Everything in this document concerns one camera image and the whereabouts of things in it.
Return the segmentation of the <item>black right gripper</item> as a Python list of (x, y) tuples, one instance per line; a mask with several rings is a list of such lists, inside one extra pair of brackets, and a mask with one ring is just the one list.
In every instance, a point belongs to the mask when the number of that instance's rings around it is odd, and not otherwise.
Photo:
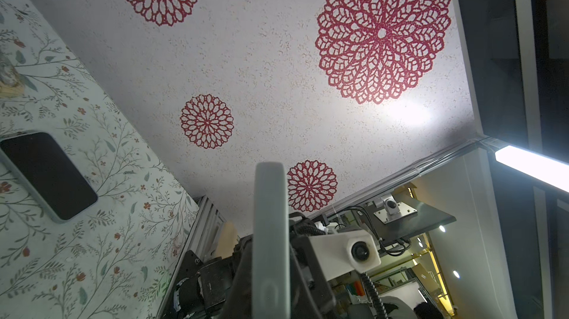
[[(231, 257), (232, 284), (220, 318), (252, 318), (253, 236), (239, 240)], [(310, 238), (302, 235), (290, 243), (291, 318), (329, 318), (336, 297), (323, 275)]]

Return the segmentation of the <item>black phone pale green case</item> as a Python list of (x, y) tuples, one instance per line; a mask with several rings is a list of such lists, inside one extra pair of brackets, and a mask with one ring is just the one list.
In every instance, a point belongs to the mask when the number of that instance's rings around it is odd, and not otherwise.
[(253, 202), (252, 314), (254, 318), (289, 318), (288, 196), (281, 163), (256, 165)]

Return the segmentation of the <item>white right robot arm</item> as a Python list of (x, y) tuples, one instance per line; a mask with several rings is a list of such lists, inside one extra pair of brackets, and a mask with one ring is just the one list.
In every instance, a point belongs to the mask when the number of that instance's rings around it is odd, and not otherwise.
[[(253, 238), (246, 237), (235, 246), (232, 260), (235, 276), (222, 310), (222, 318), (255, 318), (251, 295)], [(430, 302), (414, 309), (393, 296), (381, 297), (364, 266), (379, 258), (372, 253), (372, 237), (363, 230), (333, 235), (299, 235), (291, 240), (290, 317), (323, 318), (332, 313), (336, 297), (329, 280), (357, 271), (372, 304), (379, 303), (377, 318), (442, 318)]]

